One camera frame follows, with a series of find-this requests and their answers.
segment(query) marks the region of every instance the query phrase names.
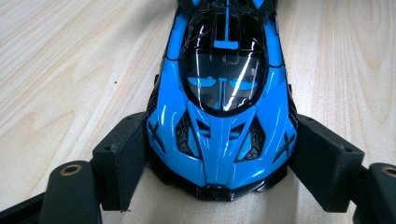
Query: screw hole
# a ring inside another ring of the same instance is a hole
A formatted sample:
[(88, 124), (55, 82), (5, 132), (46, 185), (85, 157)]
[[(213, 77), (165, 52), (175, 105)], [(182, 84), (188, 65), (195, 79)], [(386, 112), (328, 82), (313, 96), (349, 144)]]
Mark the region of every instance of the screw hole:
[(82, 167), (79, 164), (68, 165), (61, 170), (61, 175), (74, 175), (78, 173), (81, 168)]
[(382, 168), (382, 171), (384, 171), (385, 174), (387, 174), (387, 175), (391, 175), (393, 177), (396, 177), (396, 169), (394, 169), (392, 167), (385, 166), (385, 167)]

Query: blue toy car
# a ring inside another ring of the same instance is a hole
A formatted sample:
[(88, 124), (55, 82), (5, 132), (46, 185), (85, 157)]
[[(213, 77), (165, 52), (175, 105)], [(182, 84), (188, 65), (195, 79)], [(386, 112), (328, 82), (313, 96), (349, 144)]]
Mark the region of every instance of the blue toy car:
[(153, 156), (198, 198), (232, 201), (286, 175), (297, 112), (274, 0), (178, 1), (149, 98)]

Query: car windshield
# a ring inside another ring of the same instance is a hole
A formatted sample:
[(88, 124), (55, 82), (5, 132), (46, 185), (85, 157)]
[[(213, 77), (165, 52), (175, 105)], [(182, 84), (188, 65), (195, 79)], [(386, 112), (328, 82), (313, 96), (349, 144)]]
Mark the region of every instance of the car windshield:
[(181, 75), (193, 102), (203, 110), (231, 111), (249, 105), (260, 94), (264, 78), (264, 62), (253, 52), (234, 54), (184, 55)]

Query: front bumper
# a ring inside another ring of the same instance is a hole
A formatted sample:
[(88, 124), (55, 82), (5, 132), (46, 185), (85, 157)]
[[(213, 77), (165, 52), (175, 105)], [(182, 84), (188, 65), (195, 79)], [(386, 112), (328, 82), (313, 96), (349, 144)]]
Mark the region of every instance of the front bumper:
[(266, 191), (282, 180), (288, 173), (287, 166), (284, 165), (263, 180), (238, 189), (228, 189), (221, 186), (199, 187), (169, 169), (152, 149), (149, 150), (149, 159), (151, 170), (164, 184), (179, 186), (195, 197), (209, 201), (231, 202), (253, 190)]

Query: wooden table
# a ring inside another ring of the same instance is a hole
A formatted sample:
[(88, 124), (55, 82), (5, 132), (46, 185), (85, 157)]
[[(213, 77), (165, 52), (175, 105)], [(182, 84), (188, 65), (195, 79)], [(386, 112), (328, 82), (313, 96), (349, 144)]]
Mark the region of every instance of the wooden table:
[[(0, 2), (0, 210), (86, 160), (123, 117), (146, 108), (174, 0)], [(280, 35), (299, 113), (396, 163), (396, 3), (280, 0)], [(143, 174), (131, 212), (105, 223), (349, 223), (326, 214), (292, 172), (265, 193), (202, 202)]]

